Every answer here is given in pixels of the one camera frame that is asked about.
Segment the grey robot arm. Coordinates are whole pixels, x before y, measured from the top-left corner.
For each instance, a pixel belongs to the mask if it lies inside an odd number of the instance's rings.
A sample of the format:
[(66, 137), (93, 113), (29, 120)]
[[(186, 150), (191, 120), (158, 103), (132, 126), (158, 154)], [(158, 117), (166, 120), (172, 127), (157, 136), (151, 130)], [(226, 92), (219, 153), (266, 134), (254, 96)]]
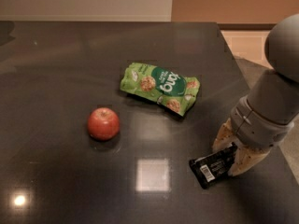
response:
[(299, 15), (277, 23), (268, 34), (264, 53), (271, 68), (249, 94), (240, 98), (218, 131), (212, 150), (235, 143), (229, 176), (245, 173), (279, 146), (299, 115)]

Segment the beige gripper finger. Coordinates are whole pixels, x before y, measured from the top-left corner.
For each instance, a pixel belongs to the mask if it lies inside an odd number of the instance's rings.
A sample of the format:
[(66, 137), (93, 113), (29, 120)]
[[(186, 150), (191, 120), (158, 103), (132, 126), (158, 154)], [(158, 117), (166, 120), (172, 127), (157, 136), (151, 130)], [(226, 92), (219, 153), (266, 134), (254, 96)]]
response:
[(232, 128), (231, 119), (227, 119), (223, 123), (217, 133), (217, 136), (212, 145), (212, 151), (218, 152), (227, 148), (236, 139), (235, 133)]
[(270, 153), (269, 148), (238, 147), (235, 160), (228, 171), (228, 176), (242, 175), (250, 168), (261, 162)]

